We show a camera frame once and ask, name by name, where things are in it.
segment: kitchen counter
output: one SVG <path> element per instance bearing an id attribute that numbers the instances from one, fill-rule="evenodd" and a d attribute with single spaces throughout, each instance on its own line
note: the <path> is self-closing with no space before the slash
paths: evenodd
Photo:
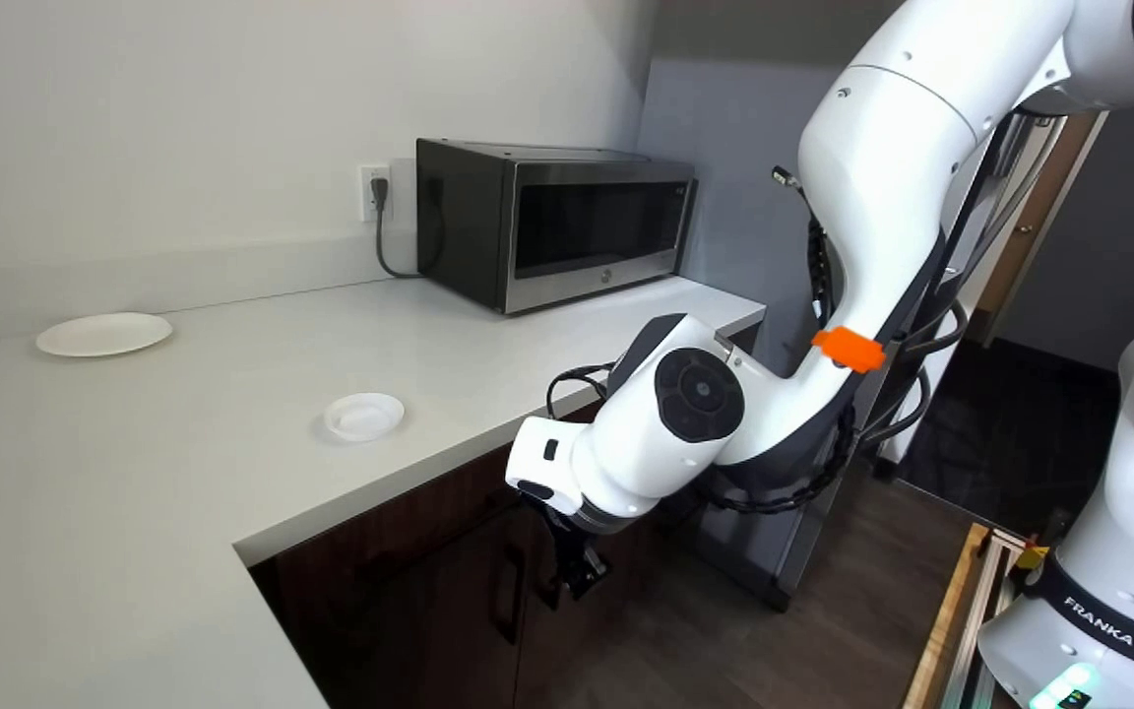
<path id="1" fill-rule="evenodd" d="M 0 705 L 322 705 L 249 564 L 514 441 L 553 373 L 666 310 L 759 323 L 691 281 L 522 317 L 397 281 L 179 310 L 98 363 L 0 340 Z M 355 390 L 397 392 L 402 429 L 331 441 Z"/>

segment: white plate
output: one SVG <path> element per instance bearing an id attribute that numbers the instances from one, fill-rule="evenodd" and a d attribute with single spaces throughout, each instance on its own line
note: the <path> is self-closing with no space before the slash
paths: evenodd
<path id="1" fill-rule="evenodd" d="M 384 438 L 384 434 L 397 429 L 402 419 L 407 419 L 402 399 L 380 392 L 380 390 L 335 399 L 322 415 L 327 434 L 339 441 Z"/>
<path id="2" fill-rule="evenodd" d="M 174 323 L 145 310 L 109 310 L 91 317 L 69 317 L 49 328 L 36 348 L 52 360 L 116 360 L 157 348 L 174 333 Z"/>

